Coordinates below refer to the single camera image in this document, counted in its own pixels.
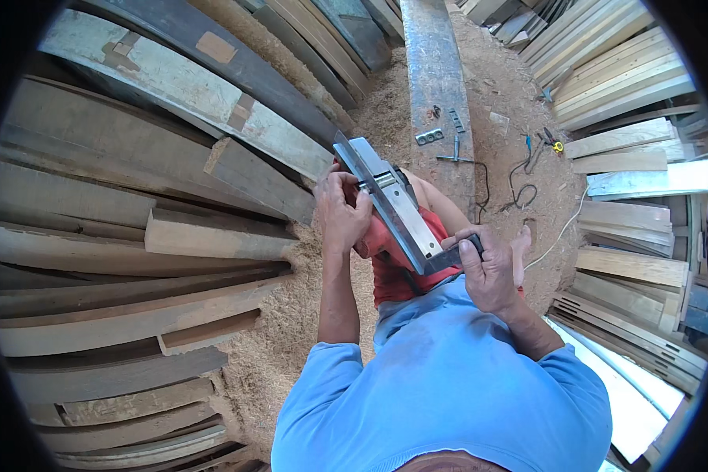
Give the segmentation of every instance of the hand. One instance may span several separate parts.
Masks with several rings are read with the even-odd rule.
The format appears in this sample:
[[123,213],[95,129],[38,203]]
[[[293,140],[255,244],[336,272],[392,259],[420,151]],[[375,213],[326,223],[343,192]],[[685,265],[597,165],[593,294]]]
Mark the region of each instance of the hand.
[[[475,246],[464,239],[475,233],[484,251],[482,259]],[[514,286],[511,246],[501,241],[487,226],[472,225],[441,242],[444,249],[459,241],[459,256],[466,274],[466,292],[481,311],[503,318],[521,298]]]
[[[323,254],[349,254],[370,226],[372,199],[366,191],[356,189],[357,178],[340,172],[333,164],[318,179],[312,191],[317,200],[317,213],[322,231]],[[347,203],[344,192],[356,200]]]

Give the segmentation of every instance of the light blue shirt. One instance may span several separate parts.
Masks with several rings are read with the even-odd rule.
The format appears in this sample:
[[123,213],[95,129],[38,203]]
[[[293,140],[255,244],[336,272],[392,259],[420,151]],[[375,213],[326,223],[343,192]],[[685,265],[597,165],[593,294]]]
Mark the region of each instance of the light blue shirt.
[[466,451],[512,472],[587,472],[611,443],[608,394],[566,345],[535,362],[464,277],[380,306],[377,355],[318,343],[280,414],[273,472],[395,470]]

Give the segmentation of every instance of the bare foot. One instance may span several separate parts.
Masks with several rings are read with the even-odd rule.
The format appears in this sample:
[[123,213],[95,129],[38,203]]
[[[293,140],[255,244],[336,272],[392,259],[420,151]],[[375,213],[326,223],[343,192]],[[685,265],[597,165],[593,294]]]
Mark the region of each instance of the bare foot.
[[522,259],[532,245],[532,232],[530,231],[530,227],[527,225],[522,226],[522,229],[517,231],[516,237],[511,240],[509,244],[513,252],[514,285],[521,287],[522,282],[525,280],[525,265]]

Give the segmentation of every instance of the person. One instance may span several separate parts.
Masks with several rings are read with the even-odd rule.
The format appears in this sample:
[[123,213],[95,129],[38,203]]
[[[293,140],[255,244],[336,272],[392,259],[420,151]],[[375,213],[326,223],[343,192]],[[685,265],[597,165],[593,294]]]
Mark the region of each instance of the person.
[[[608,394],[517,290],[529,230],[515,238],[515,251],[406,175],[442,246],[458,243],[463,271],[416,278],[425,292],[416,295],[387,260],[373,258],[380,318],[376,356],[363,367],[349,257],[368,230],[372,202],[354,190],[347,203],[357,179],[337,165],[321,177],[318,344],[278,414],[274,472],[598,470],[611,442]],[[481,257],[463,240],[472,233]]]

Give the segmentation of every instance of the dirt floor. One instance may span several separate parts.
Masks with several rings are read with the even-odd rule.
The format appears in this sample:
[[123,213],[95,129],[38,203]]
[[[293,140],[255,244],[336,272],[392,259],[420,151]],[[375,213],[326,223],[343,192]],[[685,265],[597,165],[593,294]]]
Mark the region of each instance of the dirt floor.
[[[539,90],[529,70],[516,53],[501,46],[486,29],[461,14],[452,14],[454,31],[465,66],[464,79],[470,103],[475,160],[488,166],[490,200],[481,222],[510,240],[525,218],[537,221],[537,242],[526,263],[536,259],[556,242],[559,232],[574,214],[584,191],[584,178],[572,174],[566,158],[546,147],[531,175],[519,172],[513,178],[519,188],[538,187],[535,200],[524,209],[499,209],[512,201],[508,183],[510,170],[525,159],[523,134],[538,144],[537,132],[547,126],[557,137],[549,110],[535,100]],[[372,93],[359,110],[350,115],[356,123],[355,136],[365,136],[378,153],[408,168],[411,158],[409,91],[403,48],[393,52],[392,66],[372,77]],[[500,134],[489,120],[490,112],[509,118],[508,130]],[[485,175],[478,166],[477,201],[484,201]],[[524,194],[522,201],[529,200]],[[560,284],[573,277],[574,259],[580,238],[574,224],[564,233],[548,256],[525,274],[525,297],[538,313],[545,313]],[[255,329],[241,332],[220,346],[230,355],[223,378],[213,375],[219,396],[212,403],[236,432],[236,439],[250,445],[255,458],[269,461],[275,419],[283,401],[299,377],[306,356],[315,344],[321,291],[320,235],[315,229],[294,228],[300,244],[290,260],[296,270],[292,282],[265,299],[263,316]],[[378,312],[373,306],[372,267],[368,260],[352,255],[352,285],[361,318],[361,347],[365,363],[374,356],[372,335]]]

